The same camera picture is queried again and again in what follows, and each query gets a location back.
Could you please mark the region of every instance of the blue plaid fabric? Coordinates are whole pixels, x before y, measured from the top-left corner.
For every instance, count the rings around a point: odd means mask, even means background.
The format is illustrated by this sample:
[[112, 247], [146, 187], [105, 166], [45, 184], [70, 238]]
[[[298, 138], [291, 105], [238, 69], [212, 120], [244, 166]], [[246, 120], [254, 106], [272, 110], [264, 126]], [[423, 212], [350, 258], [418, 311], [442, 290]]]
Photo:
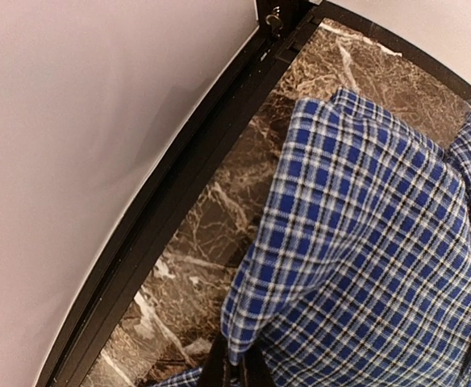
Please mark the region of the blue plaid fabric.
[[471, 113], [446, 152], [351, 91], [299, 101], [221, 320], [278, 386], [471, 386]]

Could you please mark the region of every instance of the white surface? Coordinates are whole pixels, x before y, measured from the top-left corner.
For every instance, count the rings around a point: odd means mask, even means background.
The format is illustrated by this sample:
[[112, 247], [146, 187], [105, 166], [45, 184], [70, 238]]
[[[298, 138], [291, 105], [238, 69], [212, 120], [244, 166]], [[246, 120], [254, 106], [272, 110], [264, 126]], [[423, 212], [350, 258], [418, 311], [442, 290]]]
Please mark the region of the white surface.
[[255, 27], [253, 0], [0, 0], [0, 387], [35, 383], [130, 200]]
[[471, 2], [332, 0], [421, 48], [471, 85]]

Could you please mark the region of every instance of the plaid cloth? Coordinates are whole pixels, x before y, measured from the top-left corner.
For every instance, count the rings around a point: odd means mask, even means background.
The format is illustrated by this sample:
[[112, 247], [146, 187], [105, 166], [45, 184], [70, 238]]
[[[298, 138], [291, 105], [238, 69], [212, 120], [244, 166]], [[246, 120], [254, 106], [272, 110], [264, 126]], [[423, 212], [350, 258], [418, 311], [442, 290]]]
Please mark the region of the plaid cloth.
[[221, 319], [278, 386], [471, 386], [471, 113], [445, 152], [351, 91], [299, 101]]

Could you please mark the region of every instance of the blue square pattern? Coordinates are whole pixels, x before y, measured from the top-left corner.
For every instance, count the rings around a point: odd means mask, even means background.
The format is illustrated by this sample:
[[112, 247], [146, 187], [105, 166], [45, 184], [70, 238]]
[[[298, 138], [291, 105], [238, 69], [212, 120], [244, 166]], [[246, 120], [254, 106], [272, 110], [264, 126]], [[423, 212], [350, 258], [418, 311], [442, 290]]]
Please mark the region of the blue square pattern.
[[471, 112], [445, 151], [351, 91], [300, 100], [223, 305], [230, 361], [259, 340], [278, 387], [471, 387], [470, 212]]

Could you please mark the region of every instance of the checkered shirt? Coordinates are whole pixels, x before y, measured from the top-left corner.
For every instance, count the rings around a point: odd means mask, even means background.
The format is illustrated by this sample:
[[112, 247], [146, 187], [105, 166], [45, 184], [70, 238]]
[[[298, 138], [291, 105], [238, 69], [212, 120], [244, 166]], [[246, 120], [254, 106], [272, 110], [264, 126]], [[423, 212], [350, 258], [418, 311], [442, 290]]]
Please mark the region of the checkered shirt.
[[277, 386], [471, 387], [471, 112], [446, 152], [351, 91], [299, 101], [221, 328]]

